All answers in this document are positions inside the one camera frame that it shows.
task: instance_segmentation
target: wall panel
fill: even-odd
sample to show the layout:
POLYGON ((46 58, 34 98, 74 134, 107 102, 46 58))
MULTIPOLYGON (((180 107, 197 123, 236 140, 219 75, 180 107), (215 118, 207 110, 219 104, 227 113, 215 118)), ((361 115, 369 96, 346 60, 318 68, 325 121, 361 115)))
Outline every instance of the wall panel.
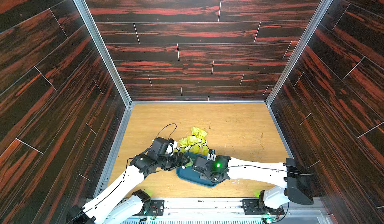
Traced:
POLYGON ((334 0, 286 80, 293 88, 271 104, 339 224, 384 223, 382 9, 379 0, 334 0), (288 93, 310 112, 299 127, 288 93))
POLYGON ((125 106, 73 0, 0 2, 0 222, 65 223, 105 163, 85 156, 94 140, 106 155, 125 106))
MULTIPOLYGON (((130 96, 140 101, 190 100, 175 87, 272 88, 320 1, 86 0, 130 96), (274 76, 238 80, 251 74, 274 76)), ((265 100, 269 92, 248 100, 265 100)), ((225 100, 209 93, 204 100, 225 100)))

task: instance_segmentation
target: wooden floor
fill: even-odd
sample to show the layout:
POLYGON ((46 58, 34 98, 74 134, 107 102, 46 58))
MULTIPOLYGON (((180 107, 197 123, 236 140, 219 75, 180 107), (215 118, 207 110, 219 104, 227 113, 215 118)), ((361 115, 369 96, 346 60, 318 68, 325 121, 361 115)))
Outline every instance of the wooden floor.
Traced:
MULTIPOLYGON (((128 158, 152 144, 156 134, 166 125, 176 123, 171 138, 191 135, 190 127, 208 132, 207 144, 218 155, 266 163, 284 162, 288 154, 271 116, 259 104, 135 105, 113 168, 110 182, 125 169, 128 158)), ((159 136, 168 137, 174 126, 159 136)), ((231 179, 214 188, 206 188, 179 179, 175 171, 149 175, 133 191, 142 189, 153 198, 172 197, 251 197, 274 185, 246 179, 231 179)))

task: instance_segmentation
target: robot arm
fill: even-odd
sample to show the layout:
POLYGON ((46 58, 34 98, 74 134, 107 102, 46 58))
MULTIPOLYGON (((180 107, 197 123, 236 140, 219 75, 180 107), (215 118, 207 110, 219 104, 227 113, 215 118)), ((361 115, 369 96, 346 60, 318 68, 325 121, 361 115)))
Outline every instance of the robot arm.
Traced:
POLYGON ((81 209, 73 207, 67 215, 67 222, 104 224, 114 220, 114 223, 121 223, 118 222, 120 217, 125 220, 127 217, 137 214, 146 201, 145 196, 133 193, 129 201, 123 203, 124 208, 116 207, 116 205, 149 174, 155 173, 157 168, 171 171, 190 162, 182 153, 172 152, 174 145, 176 146, 177 142, 172 139, 156 138, 151 147, 135 156, 118 179, 101 194, 86 203, 81 209))
MULTIPOLYGON (((149 196, 139 191, 132 194, 128 201, 116 206, 137 184, 157 168, 171 171, 185 166, 190 159, 182 153, 173 153, 172 139, 156 138, 151 147, 135 156, 126 170, 107 189, 81 209, 73 207, 67 221, 73 224, 115 224, 141 211, 149 196)), ((296 167, 294 159, 286 159, 286 163, 257 163, 243 161, 229 156, 216 156, 210 150, 208 159, 197 157, 192 169, 200 173, 200 178, 213 183, 221 183, 225 179, 250 179, 276 185, 269 191, 260 192, 259 208, 268 212, 277 209, 289 201, 311 205, 313 199, 306 180, 296 167)))
POLYGON ((249 179, 275 184, 271 190, 260 192, 260 209, 277 209, 289 201, 313 204, 308 176, 299 171, 294 159, 287 158, 286 163, 258 163, 210 153, 208 159, 197 157, 192 169, 200 173, 200 178, 203 176, 213 183, 249 179))

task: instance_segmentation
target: plastic tray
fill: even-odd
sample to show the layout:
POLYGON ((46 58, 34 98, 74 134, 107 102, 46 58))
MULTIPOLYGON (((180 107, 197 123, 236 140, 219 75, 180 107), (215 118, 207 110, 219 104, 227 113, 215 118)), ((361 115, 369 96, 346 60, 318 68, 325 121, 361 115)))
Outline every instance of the plastic tray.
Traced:
MULTIPOLYGON (((199 157, 202 157, 205 159, 207 158, 207 156, 204 156, 201 154, 196 154, 196 153, 191 153, 191 152, 189 153, 189 156, 192 159, 195 159, 196 156, 199 156, 199 157)), ((213 188, 214 186, 217 186, 217 183, 213 183, 213 182, 208 181, 208 180, 200 179, 200 173, 197 173, 194 170, 192 170, 192 166, 189 166, 185 169, 179 167, 176 169, 176 174, 180 179, 188 181, 190 183, 195 183, 195 184, 198 184, 201 186, 206 186, 208 188, 213 188)))

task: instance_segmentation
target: wire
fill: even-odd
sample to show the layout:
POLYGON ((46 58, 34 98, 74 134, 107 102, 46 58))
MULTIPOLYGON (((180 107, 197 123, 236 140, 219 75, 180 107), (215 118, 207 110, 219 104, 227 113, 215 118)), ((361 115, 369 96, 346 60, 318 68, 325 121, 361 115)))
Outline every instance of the wire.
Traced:
POLYGON ((155 216, 155 218, 157 217, 157 214, 159 214, 159 210, 157 209, 157 207, 155 207, 155 206, 151 206, 150 208, 155 208, 156 209, 156 216, 155 216))
POLYGON ((177 128, 176 123, 171 123, 171 124, 166 125, 163 129, 161 129, 161 131, 159 131, 159 133, 156 135, 155 139, 160 135, 160 133, 161 133, 166 127, 168 127, 168 126, 170 126, 170 125, 175 125, 175 126, 176 126, 175 129, 170 133, 170 135, 172 135, 172 133, 173 133, 173 132, 176 130, 176 128, 177 128))
MULTIPOLYGON (((279 169, 273 169, 273 168, 266 168, 266 167, 259 167, 259 166, 253 166, 253 165, 239 165, 239 166, 252 166, 252 167, 257 167, 257 168, 261 168, 261 169, 267 169, 267 170, 273 170, 273 171, 284 171, 284 170, 279 170, 279 169)), ((297 175, 302 175, 302 176, 312 176, 314 175, 315 173, 310 173, 310 174, 305 174, 305 173, 295 173, 295 172, 291 172, 291 171, 285 171, 287 173, 293 173, 293 174, 297 174, 297 175)))
POLYGON ((281 221, 281 220, 283 220, 284 218, 285 218, 285 216, 287 215, 287 213, 288 213, 288 209, 289 209, 289 202, 288 202, 288 207, 287 207, 287 210, 285 211, 285 214, 284 214, 284 216, 280 219, 278 219, 277 221, 274 221, 274 222, 271 222, 271 223, 276 223, 276 222, 279 222, 279 221, 281 221))
POLYGON ((198 143, 193 144, 193 145, 188 149, 188 151, 187 151, 188 156, 189 156, 189 150, 191 150, 191 148, 192 148, 194 145, 197 145, 197 144, 199 144, 199 143, 204 144, 204 143, 202 143, 202 142, 198 142, 198 143))
POLYGON ((93 207, 91 207, 91 209, 89 209, 88 211, 85 211, 85 212, 81 213, 80 215, 79 215, 79 213, 78 213, 74 218, 72 218, 72 219, 71 219, 69 222, 67 222, 66 224, 70 223, 70 222, 73 221, 74 219, 77 219, 77 218, 81 217, 82 215, 84 215, 85 213, 89 212, 89 211, 92 210, 92 209, 93 209, 93 207))
POLYGON ((122 179, 123 179, 123 180, 124 180, 125 174, 127 173, 127 167, 128 167, 128 160, 129 160, 129 159, 133 159, 133 157, 127 159, 127 164, 126 164, 126 166, 125 166, 125 172, 124 172, 124 175, 122 176, 122 179))

